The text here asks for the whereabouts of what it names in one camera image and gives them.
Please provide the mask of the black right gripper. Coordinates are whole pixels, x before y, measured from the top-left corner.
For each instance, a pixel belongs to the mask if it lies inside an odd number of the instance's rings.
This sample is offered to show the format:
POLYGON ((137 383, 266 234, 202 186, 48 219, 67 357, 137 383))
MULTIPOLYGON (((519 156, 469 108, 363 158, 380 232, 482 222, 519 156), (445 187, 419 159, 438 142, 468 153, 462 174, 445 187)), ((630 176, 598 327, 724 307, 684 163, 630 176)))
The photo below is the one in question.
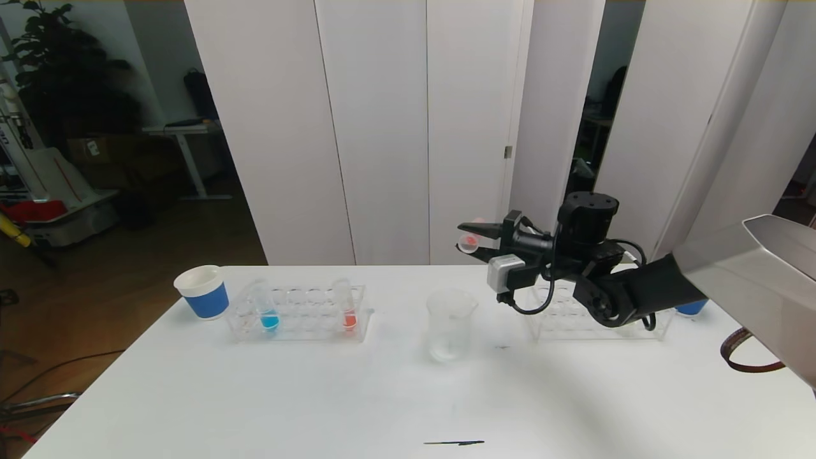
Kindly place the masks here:
MULTIPOLYGON (((522 211, 512 210, 500 222, 463 222, 457 228, 489 239, 501 239, 501 254, 513 254, 525 261, 549 262, 553 256, 553 235, 544 231, 522 211)), ((481 263, 498 256, 493 247, 455 244, 458 252, 481 263)))

